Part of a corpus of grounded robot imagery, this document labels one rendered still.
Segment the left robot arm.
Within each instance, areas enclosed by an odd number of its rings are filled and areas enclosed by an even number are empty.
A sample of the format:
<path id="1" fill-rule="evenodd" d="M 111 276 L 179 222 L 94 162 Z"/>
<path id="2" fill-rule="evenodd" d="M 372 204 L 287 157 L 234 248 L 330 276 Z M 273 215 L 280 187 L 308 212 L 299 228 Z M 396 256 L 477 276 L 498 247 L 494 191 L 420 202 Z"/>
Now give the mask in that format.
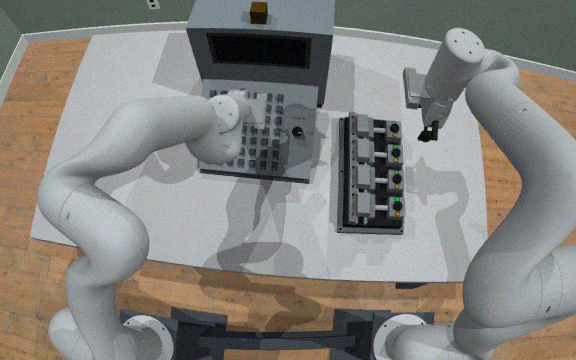
<path id="1" fill-rule="evenodd" d="M 264 93 L 257 99 L 225 94 L 132 100 L 111 114 L 82 151 L 44 175 L 37 192 L 42 215 L 85 253 L 66 273 L 69 307 L 48 327 L 51 343 L 65 358 L 171 360 L 174 352 L 169 330 L 156 318 L 138 315 L 122 324 L 118 316 L 115 283 L 145 263 L 149 236 L 136 214 L 93 184 L 185 142 L 204 163 L 233 161 L 241 152 L 243 122 L 265 128 L 266 103 Z"/>

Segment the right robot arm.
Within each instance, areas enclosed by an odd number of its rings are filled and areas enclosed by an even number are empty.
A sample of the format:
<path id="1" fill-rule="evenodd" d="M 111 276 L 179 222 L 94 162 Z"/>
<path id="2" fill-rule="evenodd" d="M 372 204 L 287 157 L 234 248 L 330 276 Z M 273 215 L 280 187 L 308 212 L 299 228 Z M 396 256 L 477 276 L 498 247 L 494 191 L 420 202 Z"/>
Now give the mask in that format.
<path id="1" fill-rule="evenodd" d="M 403 82 L 406 108 L 416 110 L 420 98 L 452 104 L 466 88 L 470 111 L 522 188 L 472 259 L 455 322 L 394 316 L 377 330 L 374 356 L 490 360 L 494 348 L 576 314 L 576 245 L 560 245 L 576 228 L 576 140 L 518 89 L 516 64 L 469 30 L 450 29 L 427 75 L 405 67 Z"/>

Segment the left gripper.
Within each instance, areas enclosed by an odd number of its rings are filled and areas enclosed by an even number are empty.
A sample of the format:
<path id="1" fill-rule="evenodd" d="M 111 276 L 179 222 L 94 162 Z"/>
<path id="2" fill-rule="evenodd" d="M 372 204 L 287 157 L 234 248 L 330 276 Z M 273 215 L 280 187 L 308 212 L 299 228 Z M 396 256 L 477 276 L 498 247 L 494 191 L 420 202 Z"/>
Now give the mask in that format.
<path id="1" fill-rule="evenodd" d="M 236 92 L 236 91 L 241 91 L 241 92 Z M 234 94 L 241 95 L 244 98 L 248 98 L 248 95 L 249 95 L 248 91 L 245 89 L 240 89 L 240 90 L 233 89 L 233 90 L 230 90 L 229 92 L 233 92 Z M 246 125 L 246 122 L 243 122 L 243 126 L 245 126 L 245 125 Z"/>

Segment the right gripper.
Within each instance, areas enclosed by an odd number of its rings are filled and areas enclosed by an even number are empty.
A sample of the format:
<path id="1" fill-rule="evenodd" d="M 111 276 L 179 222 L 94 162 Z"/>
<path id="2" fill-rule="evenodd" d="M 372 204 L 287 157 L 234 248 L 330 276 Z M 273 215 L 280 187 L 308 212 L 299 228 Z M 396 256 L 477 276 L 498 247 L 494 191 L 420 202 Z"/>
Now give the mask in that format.
<path id="1" fill-rule="evenodd" d="M 422 111 L 424 131 L 420 133 L 418 140 L 422 142 L 428 142 L 430 140 L 437 141 L 438 129 L 441 129 L 447 121 L 453 103 L 448 104 L 447 101 L 437 100 L 435 98 L 420 98 L 420 103 L 418 108 L 421 108 Z M 432 131 L 427 131 L 428 127 L 432 127 Z"/>

